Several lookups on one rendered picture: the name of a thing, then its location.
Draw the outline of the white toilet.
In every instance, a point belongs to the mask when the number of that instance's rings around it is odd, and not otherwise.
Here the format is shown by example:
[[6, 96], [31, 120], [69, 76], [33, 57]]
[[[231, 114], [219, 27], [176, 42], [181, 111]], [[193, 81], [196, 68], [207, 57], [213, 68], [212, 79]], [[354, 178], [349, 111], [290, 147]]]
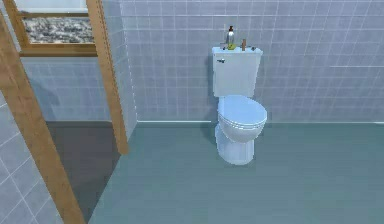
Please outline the white toilet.
[[259, 48], [212, 48], [215, 140], [219, 156], [232, 165], [253, 160], [255, 140], [268, 118], [265, 107], [253, 99], [262, 56]]

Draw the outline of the grey soap dispenser bottle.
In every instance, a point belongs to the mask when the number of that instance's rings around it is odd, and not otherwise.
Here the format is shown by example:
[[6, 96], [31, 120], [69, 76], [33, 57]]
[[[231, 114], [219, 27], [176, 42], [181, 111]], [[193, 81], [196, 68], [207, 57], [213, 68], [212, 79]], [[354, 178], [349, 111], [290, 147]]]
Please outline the grey soap dispenser bottle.
[[227, 38], [226, 38], [226, 42], [228, 45], [234, 44], [234, 35], [235, 34], [234, 34], [233, 26], [230, 25], [227, 33]]

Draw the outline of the wooden framed window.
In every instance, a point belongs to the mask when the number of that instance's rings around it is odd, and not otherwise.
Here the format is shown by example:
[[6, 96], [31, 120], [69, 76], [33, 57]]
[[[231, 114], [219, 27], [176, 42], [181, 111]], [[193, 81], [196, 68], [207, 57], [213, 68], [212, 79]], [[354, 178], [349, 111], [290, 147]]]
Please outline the wooden framed window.
[[95, 57], [86, 0], [0, 0], [21, 57]]

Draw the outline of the wooden door frame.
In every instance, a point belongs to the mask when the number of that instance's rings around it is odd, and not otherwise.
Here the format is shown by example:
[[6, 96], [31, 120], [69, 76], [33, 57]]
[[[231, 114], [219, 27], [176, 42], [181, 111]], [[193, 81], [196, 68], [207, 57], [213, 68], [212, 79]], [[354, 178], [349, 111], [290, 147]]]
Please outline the wooden door frame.
[[[86, 0], [118, 152], [129, 151], [102, 0]], [[65, 224], [86, 224], [3, 14], [0, 91]]]

